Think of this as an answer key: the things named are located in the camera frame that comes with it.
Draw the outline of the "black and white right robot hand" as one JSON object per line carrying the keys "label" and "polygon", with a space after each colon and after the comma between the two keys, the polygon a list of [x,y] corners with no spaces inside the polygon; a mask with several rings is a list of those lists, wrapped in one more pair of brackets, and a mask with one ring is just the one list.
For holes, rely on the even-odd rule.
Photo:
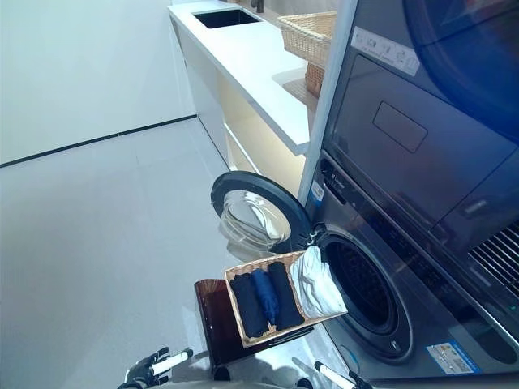
{"label": "black and white right robot hand", "polygon": [[332,370],[320,361],[315,361],[314,367],[319,373],[335,383],[341,389],[354,389],[361,387],[352,378],[346,378],[338,374],[335,370]]}

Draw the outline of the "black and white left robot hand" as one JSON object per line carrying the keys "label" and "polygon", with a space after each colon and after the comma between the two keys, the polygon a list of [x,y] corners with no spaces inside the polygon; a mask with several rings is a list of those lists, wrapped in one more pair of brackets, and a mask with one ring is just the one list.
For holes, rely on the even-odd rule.
{"label": "black and white left robot hand", "polygon": [[170,371],[176,365],[187,361],[194,355],[191,348],[171,355],[169,348],[164,347],[148,357],[137,361],[126,371],[125,378],[119,388],[150,388],[167,383]]}

